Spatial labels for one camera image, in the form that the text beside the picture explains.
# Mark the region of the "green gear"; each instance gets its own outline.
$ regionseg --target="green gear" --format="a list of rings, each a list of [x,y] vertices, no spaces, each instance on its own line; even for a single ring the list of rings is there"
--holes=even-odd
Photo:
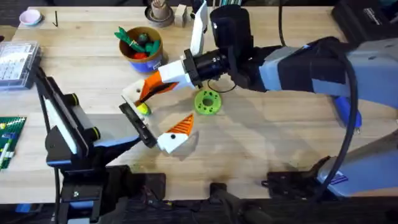
[[[213,90],[202,90],[195,96],[193,105],[200,114],[216,114],[221,108],[221,97]]]

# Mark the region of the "pen holder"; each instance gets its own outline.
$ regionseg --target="pen holder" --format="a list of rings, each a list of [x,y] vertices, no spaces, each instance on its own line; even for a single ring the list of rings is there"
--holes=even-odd
[[[119,41],[119,49],[120,52],[124,55],[124,57],[130,62],[131,66],[142,73],[150,73],[157,70],[159,66],[162,65],[163,60],[163,41],[160,37],[160,34],[150,28],[150,27],[136,27],[129,31],[127,31],[128,36],[132,40],[137,40],[138,36],[142,33],[147,33],[148,37],[151,41],[159,40],[160,46],[159,49],[153,55],[148,56],[144,59],[134,59],[133,55],[136,53],[127,43],[124,41]]]

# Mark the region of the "clear plastic case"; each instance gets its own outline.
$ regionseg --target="clear plastic case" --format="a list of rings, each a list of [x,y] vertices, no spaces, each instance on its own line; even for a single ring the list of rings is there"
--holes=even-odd
[[[34,41],[0,42],[0,90],[31,88],[40,53],[40,47]]]

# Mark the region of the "wooden table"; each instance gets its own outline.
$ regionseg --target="wooden table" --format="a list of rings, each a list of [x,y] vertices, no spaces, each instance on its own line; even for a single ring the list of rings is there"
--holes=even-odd
[[[38,7],[43,24],[20,26],[13,40],[38,40],[44,52],[42,67],[64,93],[76,93],[89,114],[121,114],[121,90],[144,77],[136,73],[118,50],[114,32],[148,26],[142,7]],[[59,27],[55,27],[54,11]],[[249,7],[254,43],[280,44],[276,7]],[[330,7],[286,7],[284,35],[288,45],[301,46],[320,37],[342,33]],[[158,29],[170,61],[189,48],[192,22],[182,29]],[[211,29],[205,49],[214,49]],[[212,83],[229,88],[229,76]],[[154,114],[151,129],[165,131],[193,110],[195,91],[184,89],[148,101]],[[216,116],[195,115],[194,137],[174,155],[138,144],[112,164],[128,164],[134,172],[164,172],[168,199],[207,198],[208,185],[223,181],[244,198],[268,197],[260,186],[270,170],[308,169],[320,158],[336,155],[345,133],[336,121],[330,99],[292,91],[257,93],[236,88],[222,95]],[[0,173],[0,203],[53,202],[53,172],[45,163],[45,128],[36,89],[0,94],[2,116],[28,117],[17,155]],[[367,144],[395,130],[396,110],[360,101],[363,128],[351,148]]]

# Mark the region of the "black mount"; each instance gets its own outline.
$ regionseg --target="black mount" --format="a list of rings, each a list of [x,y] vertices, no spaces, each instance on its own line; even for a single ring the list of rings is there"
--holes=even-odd
[[[317,181],[318,171],[329,159],[328,156],[319,160],[309,171],[268,172],[267,180],[263,180],[261,185],[268,188],[271,198],[307,200],[315,195],[321,185]],[[338,199],[332,192],[326,190],[320,200]]]
[[[113,211],[122,197],[146,194],[154,202],[165,197],[165,174],[133,174],[128,166],[106,166],[139,141],[149,147],[156,144],[156,138],[133,109],[127,104],[120,106],[137,130],[137,138],[108,147],[94,147],[93,142],[101,137],[100,131],[96,127],[84,129],[81,125],[73,111],[73,107],[78,106],[77,96],[64,95],[55,80],[47,77],[41,68],[35,82],[47,128],[47,164],[55,168],[56,185],[59,184],[58,169],[64,177],[55,223],[67,224],[74,218],[89,218],[90,223],[96,223],[100,216]],[[50,128],[47,109],[51,108],[46,107],[46,100],[52,105],[52,113],[56,111],[62,121],[64,134],[66,130],[76,144],[76,153],[71,152],[58,126]]]
[[[210,203],[221,202],[224,209],[229,214],[231,223],[242,224],[268,224],[274,223],[274,220],[262,210],[261,206],[240,199],[227,192],[227,185],[224,183],[210,184]]]

